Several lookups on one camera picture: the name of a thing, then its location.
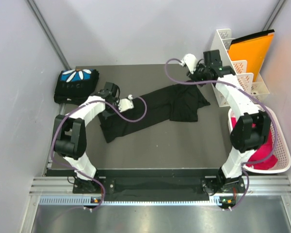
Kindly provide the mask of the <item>black graphic t-shirt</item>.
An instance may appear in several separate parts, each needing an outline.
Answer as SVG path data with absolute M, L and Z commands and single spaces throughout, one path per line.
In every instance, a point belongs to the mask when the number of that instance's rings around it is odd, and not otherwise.
M 136 123 L 127 122 L 117 114 L 108 118 L 98 116 L 107 143 L 166 120 L 197 122 L 198 109 L 210 105 L 196 85 L 170 85 L 142 95 L 141 98 L 144 101 L 134 99 L 134 108 L 122 113 L 127 119 L 139 119 L 145 111 L 144 104 L 146 104 L 145 117 Z

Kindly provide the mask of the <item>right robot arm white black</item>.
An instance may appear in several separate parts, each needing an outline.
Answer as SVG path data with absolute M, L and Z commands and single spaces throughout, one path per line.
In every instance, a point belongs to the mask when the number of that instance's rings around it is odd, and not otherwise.
M 231 152 L 216 176 L 215 188 L 228 192 L 239 184 L 244 163 L 267 142 L 271 119 L 244 91 L 232 65 L 223 64 L 219 50 L 204 52 L 203 61 L 186 55 L 183 62 L 188 67 L 188 76 L 200 85 L 209 81 L 224 96 L 237 120 L 230 133 Z

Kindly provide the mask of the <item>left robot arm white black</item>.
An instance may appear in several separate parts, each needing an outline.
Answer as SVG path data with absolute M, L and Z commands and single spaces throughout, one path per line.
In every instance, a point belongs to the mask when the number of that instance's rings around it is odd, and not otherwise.
M 58 115 L 55 118 L 53 132 L 58 134 L 54 150 L 75 170 L 74 193 L 94 193 L 100 188 L 100 180 L 95 178 L 97 169 L 85 153 L 86 126 L 97 115 L 102 115 L 103 118 L 115 115 L 112 107 L 118 109 L 119 96 L 120 88 L 114 83 L 106 82 L 104 88 L 82 103 L 82 109 L 71 114 L 59 130 L 57 128 L 65 116 Z

